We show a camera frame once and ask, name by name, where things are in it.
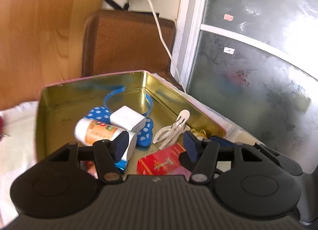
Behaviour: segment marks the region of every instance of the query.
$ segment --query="chair backrest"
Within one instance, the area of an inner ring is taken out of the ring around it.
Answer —
[[[162,18],[159,23],[172,50],[175,24]],[[170,62],[152,15],[101,10],[86,21],[82,76],[130,70],[165,76],[170,75]]]

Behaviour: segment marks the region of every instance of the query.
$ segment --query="orange label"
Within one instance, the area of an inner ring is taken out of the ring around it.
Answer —
[[[92,122],[89,124],[86,130],[85,142],[88,145],[93,145],[94,142],[99,141],[101,139],[110,140],[114,136],[116,130],[118,130],[117,127],[96,120],[92,120]]]

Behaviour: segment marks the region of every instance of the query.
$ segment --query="wood grain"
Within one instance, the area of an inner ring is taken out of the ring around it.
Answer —
[[[0,0],[0,110],[79,78],[87,15],[102,0]]]

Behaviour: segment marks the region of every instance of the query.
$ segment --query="black round object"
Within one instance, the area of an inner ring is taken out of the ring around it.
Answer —
[[[74,214],[96,197],[98,181],[67,162],[38,163],[12,184],[10,196],[20,214],[58,218]]]
[[[274,163],[242,162],[217,178],[214,192],[233,212],[265,218],[292,211],[301,189],[290,174]]]

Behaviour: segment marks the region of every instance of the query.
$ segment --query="red packet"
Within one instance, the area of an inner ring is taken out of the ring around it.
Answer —
[[[170,147],[160,150],[138,160],[137,172],[144,175],[176,175],[182,174],[188,180],[191,172],[180,165],[179,155],[185,149],[175,143]]]

